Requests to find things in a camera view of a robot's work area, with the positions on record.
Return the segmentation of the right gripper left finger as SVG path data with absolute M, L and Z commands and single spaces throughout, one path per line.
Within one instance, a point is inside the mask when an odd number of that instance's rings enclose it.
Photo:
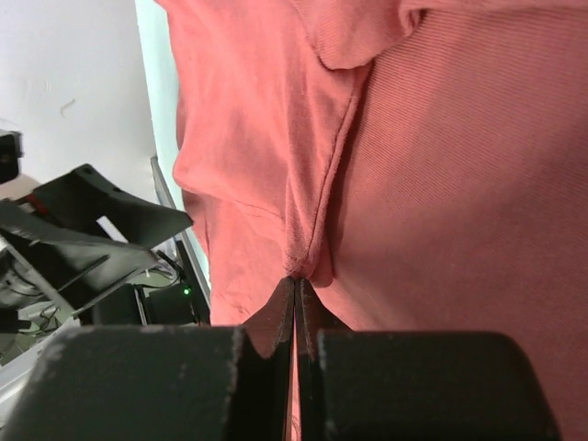
M 235 327 L 84 327 L 41 352 L 4 440 L 286 440 L 294 282 Z

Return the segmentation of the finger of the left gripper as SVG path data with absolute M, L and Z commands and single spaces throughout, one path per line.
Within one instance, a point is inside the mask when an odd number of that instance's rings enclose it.
M 185 212 L 121 190 L 90 164 L 35 188 L 34 199 L 61 227 L 96 234 L 97 221 L 106 217 L 129 243 L 141 246 L 156 246 L 192 225 Z
M 139 245 L 76 232 L 1 202 L 1 306 L 25 306 L 46 297 L 78 314 L 154 266 Z

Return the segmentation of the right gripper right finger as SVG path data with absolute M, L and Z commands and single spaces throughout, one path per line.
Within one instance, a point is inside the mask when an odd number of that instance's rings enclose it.
M 558 440 L 531 363 L 492 332 L 357 332 L 294 288 L 305 440 Z

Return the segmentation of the salmon t shirt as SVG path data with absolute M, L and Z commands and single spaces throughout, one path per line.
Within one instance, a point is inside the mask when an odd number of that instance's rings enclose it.
M 587 437 L 587 4 L 165 1 L 210 321 L 486 330 Z

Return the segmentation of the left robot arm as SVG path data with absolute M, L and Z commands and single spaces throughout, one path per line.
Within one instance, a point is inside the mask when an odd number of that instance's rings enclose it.
M 160 250 L 185 212 L 136 198 L 89 164 L 1 202 L 1 310 L 51 302 L 84 324 L 209 319 L 196 276 Z

